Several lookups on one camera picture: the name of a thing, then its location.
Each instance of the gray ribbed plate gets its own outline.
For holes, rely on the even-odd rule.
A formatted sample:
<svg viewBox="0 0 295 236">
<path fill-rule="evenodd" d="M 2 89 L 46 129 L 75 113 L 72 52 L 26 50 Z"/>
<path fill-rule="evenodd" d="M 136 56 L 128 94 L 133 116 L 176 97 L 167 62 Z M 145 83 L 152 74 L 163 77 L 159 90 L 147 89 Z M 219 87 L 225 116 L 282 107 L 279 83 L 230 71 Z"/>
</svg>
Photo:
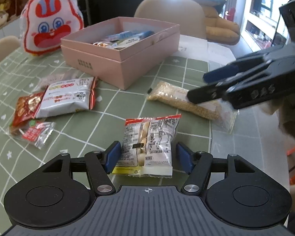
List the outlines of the gray ribbed plate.
<svg viewBox="0 0 295 236">
<path fill-rule="evenodd" d="M 51 230 L 15 226 L 7 236 L 292 236 L 284 226 L 244 230 L 224 224 L 197 196 L 186 196 L 174 186 L 122 186 L 99 197 L 78 221 Z"/>
</svg>

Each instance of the white snack package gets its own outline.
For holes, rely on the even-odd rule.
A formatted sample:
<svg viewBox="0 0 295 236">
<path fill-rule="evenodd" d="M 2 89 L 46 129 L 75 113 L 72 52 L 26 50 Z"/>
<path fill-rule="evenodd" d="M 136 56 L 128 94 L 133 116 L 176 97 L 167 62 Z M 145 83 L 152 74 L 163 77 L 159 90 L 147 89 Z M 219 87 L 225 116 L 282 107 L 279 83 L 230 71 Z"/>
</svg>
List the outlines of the white snack package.
<svg viewBox="0 0 295 236">
<path fill-rule="evenodd" d="M 79 71 L 70 70 L 63 74 L 54 74 L 43 77 L 40 79 L 37 86 L 34 88 L 33 92 L 45 91 L 49 85 L 59 81 L 75 79 L 77 78 L 78 74 Z"/>
<path fill-rule="evenodd" d="M 121 157 L 112 172 L 129 176 L 172 177 L 171 142 L 181 115 L 127 119 Z"/>
<path fill-rule="evenodd" d="M 92 110 L 95 105 L 97 77 L 60 81 L 49 85 L 35 118 Z"/>
</svg>

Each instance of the red cartoon mouth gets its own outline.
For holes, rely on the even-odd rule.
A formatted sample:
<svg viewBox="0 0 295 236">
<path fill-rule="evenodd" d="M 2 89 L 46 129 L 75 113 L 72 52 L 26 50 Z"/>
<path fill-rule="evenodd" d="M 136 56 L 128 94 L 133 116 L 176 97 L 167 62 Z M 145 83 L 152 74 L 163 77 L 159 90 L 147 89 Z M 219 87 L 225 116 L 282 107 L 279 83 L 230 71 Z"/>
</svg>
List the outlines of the red cartoon mouth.
<svg viewBox="0 0 295 236">
<path fill-rule="evenodd" d="M 53 32 L 39 33 L 34 37 L 34 44 L 38 48 L 50 48 L 60 45 L 60 39 L 62 37 L 71 34 L 71 28 L 68 25 L 60 26 Z"/>
</svg>

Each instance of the silver screw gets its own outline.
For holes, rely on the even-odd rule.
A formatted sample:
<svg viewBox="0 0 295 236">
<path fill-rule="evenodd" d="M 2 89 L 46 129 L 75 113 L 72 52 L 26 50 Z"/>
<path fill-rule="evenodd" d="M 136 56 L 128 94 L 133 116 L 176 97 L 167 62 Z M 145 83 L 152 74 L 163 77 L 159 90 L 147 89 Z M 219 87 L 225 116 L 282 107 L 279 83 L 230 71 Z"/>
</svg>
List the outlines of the silver screw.
<svg viewBox="0 0 295 236">
<path fill-rule="evenodd" d="M 107 193 L 112 190 L 112 187 L 108 184 L 102 184 L 99 187 L 97 187 L 97 190 L 101 193 Z"/>
<path fill-rule="evenodd" d="M 195 184 L 187 184 L 184 189 L 187 191 L 187 192 L 190 192 L 190 193 L 194 193 L 194 192 L 197 192 L 199 191 L 199 187 Z"/>
</svg>

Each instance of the floor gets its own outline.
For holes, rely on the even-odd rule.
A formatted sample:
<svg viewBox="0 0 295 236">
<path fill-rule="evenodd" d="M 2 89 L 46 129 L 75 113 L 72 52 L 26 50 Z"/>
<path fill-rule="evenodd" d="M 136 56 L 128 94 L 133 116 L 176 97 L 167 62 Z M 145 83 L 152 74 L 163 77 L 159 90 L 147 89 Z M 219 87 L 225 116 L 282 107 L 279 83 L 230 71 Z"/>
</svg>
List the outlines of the floor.
<svg viewBox="0 0 295 236">
<path fill-rule="evenodd" d="M 235 58 L 244 56 L 248 53 L 251 53 L 252 50 L 246 43 L 243 37 L 240 37 L 238 44 L 236 45 L 223 45 L 227 48 L 229 48 L 232 53 L 234 54 Z"/>
</svg>

